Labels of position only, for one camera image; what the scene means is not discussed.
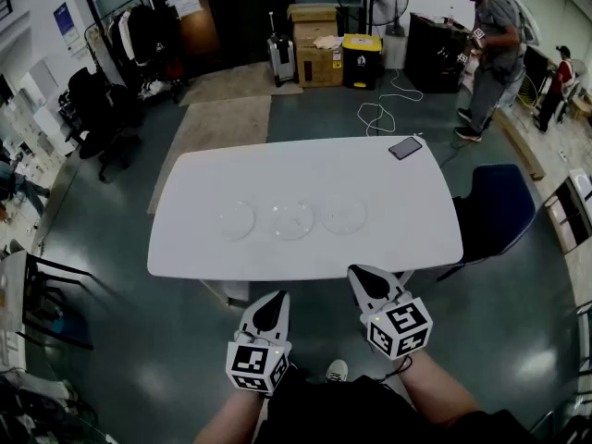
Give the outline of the person's left forearm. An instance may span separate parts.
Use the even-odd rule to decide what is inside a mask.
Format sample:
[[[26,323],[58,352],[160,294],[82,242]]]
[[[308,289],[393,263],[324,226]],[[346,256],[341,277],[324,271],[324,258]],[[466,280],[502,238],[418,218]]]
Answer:
[[[265,398],[236,389],[193,444],[251,444]]]

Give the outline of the black smartphone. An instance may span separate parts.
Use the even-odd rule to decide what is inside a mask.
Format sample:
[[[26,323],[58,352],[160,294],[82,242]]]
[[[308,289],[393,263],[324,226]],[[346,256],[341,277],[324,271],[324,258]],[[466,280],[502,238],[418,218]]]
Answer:
[[[398,160],[403,160],[411,154],[419,151],[422,147],[423,144],[416,140],[415,137],[408,137],[389,147],[388,151]]]

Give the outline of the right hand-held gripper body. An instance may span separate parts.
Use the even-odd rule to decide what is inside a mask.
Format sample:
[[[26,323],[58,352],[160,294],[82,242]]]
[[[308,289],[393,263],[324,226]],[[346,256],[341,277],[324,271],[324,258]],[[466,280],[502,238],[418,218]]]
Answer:
[[[366,320],[366,339],[390,360],[397,360],[425,347],[433,320],[423,301],[415,298],[390,303]]]

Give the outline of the flat cardboard box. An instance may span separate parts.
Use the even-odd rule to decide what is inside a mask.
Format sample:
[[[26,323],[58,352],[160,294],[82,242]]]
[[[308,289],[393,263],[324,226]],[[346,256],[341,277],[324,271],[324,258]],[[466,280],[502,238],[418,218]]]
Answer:
[[[335,21],[337,9],[332,4],[291,4],[288,17],[293,23]]]

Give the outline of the dark blue chair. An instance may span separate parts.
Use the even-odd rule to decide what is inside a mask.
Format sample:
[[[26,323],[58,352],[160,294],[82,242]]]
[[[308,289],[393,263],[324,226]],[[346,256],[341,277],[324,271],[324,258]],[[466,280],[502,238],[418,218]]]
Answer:
[[[467,265],[505,254],[530,228],[537,214],[531,193],[513,164],[478,166],[470,192],[453,199],[463,256],[438,280]]]

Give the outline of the clothes rack with clothes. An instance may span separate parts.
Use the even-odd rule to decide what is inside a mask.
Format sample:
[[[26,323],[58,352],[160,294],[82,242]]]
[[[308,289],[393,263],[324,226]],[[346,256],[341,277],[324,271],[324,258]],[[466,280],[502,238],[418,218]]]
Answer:
[[[142,0],[128,0],[84,31],[97,71],[110,85],[120,83],[145,101],[167,94],[177,102],[186,84],[169,19]]]

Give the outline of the silver suitcase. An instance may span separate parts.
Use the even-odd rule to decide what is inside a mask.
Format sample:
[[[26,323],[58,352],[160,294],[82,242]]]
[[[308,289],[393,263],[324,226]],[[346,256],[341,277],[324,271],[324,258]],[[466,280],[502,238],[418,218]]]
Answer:
[[[273,11],[269,12],[269,19],[272,33],[266,41],[266,46],[275,84],[280,87],[284,82],[294,80],[296,74],[294,48],[292,40],[277,31]]]

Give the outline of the black office chair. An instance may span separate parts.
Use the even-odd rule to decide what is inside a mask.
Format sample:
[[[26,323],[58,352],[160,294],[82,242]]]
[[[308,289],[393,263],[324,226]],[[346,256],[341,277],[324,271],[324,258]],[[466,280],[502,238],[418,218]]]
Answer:
[[[126,86],[110,84],[86,67],[70,77],[64,95],[73,108],[74,127],[69,136],[80,146],[80,159],[98,159],[98,179],[102,182],[106,182],[105,172],[114,162],[127,169],[131,151],[141,142],[138,98]]]

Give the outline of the blue wall poster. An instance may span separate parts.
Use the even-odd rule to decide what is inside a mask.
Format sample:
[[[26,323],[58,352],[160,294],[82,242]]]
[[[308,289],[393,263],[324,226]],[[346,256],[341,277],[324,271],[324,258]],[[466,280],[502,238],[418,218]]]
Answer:
[[[80,34],[74,24],[66,3],[61,4],[54,11],[54,18],[67,48],[70,49],[80,38]]]

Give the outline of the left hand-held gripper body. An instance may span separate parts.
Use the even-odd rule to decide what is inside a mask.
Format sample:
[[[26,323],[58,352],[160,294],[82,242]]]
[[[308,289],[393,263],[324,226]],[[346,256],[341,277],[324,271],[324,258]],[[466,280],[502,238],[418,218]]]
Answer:
[[[291,343],[235,333],[228,344],[226,374],[236,389],[272,395],[287,372]]]

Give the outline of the large beige rug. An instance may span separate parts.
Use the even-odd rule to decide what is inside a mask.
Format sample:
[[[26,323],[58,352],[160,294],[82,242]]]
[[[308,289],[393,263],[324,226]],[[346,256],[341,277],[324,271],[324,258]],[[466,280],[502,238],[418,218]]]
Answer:
[[[154,185],[147,213],[156,212],[167,178],[186,153],[266,141],[272,97],[217,100],[189,105]]]

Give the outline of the person's black clothing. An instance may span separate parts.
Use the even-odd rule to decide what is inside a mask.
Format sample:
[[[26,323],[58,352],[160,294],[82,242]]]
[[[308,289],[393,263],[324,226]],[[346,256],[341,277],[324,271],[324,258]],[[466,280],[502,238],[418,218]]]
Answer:
[[[469,413],[433,425],[397,392],[368,376],[308,382],[295,367],[267,405],[254,444],[537,444],[507,411]]]

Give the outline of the person's left sneaker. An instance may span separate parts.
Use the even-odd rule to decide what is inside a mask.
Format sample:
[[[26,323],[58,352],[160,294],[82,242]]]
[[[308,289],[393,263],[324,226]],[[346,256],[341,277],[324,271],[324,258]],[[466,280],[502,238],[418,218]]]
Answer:
[[[327,369],[325,381],[327,383],[343,383],[347,381],[349,368],[345,361],[334,360]]]

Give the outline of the cardboard box yellow label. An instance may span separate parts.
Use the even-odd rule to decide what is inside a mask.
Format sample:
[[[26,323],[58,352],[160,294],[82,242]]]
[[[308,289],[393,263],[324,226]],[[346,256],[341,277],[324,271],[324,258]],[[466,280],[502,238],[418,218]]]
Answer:
[[[343,52],[316,47],[296,50],[298,81],[302,88],[336,87],[343,83]]]

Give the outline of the black frame stool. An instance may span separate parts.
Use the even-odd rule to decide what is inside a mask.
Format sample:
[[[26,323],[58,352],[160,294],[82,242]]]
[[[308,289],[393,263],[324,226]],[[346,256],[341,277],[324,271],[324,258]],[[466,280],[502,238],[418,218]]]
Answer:
[[[88,324],[82,313],[68,303],[65,293],[53,283],[85,285],[73,277],[60,277],[42,266],[93,278],[93,274],[25,253],[22,324],[43,336],[86,351],[92,351]]]

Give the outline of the plain cardboard box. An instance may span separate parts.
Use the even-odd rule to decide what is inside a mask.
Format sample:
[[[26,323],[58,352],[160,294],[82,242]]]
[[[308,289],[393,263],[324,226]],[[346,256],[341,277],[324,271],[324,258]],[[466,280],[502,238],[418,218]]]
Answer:
[[[293,24],[293,39],[298,48],[315,47],[318,37],[337,36],[336,20],[297,21]]]

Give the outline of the person's right forearm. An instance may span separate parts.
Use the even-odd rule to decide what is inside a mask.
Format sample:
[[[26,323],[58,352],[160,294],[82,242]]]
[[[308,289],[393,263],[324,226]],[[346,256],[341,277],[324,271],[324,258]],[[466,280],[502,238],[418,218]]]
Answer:
[[[479,411],[471,393],[424,350],[409,355],[411,364],[399,372],[413,406],[431,425],[447,428]]]

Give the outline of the clear glass bowl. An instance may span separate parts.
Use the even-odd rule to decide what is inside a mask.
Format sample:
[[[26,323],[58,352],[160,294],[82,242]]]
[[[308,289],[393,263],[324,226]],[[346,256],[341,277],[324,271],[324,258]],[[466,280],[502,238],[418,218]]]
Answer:
[[[332,194],[321,204],[323,226],[335,235],[351,235],[364,227],[367,209],[364,201],[349,194]]]
[[[217,215],[217,226],[225,241],[244,239],[255,225],[254,210],[243,201],[224,205]]]
[[[308,235],[315,225],[312,207],[304,201],[288,200],[271,209],[269,230],[274,238],[296,241]]]

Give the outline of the black bin yellow lid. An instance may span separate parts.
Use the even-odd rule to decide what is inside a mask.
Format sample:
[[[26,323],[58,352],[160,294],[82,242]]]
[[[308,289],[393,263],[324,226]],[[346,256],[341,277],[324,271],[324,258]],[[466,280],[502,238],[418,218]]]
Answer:
[[[377,36],[346,33],[343,48],[343,84],[373,90],[382,61],[382,41]]]

